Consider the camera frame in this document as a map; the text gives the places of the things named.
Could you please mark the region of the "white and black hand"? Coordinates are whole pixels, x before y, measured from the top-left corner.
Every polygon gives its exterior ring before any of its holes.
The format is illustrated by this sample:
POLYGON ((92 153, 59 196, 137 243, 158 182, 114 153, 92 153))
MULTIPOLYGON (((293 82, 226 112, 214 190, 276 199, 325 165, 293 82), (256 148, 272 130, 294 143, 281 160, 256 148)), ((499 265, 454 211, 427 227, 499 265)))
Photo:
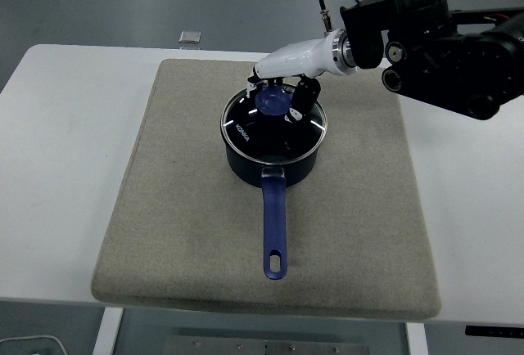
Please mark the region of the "white and black hand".
POLYGON ((258 61, 247 79, 246 94, 259 91, 265 80, 300 76, 306 83, 324 72, 340 76, 355 72, 343 29, 325 38, 289 44, 258 61))

